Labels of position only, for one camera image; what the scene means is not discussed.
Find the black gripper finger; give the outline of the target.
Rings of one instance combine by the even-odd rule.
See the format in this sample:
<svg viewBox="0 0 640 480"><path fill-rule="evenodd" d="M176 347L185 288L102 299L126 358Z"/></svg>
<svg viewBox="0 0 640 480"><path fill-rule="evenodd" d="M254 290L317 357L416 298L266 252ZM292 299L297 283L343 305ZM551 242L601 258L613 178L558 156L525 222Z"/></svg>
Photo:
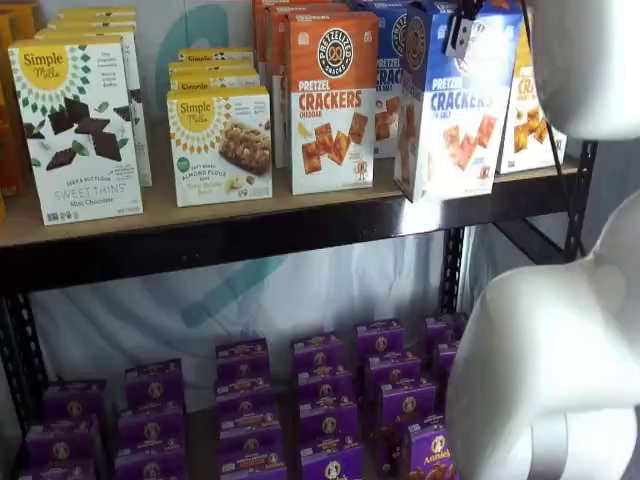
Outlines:
<svg viewBox="0 0 640 480"><path fill-rule="evenodd" d="M458 2L452 16L445 53L450 58L464 58L470 43L476 17L483 7L482 0Z"/></svg>

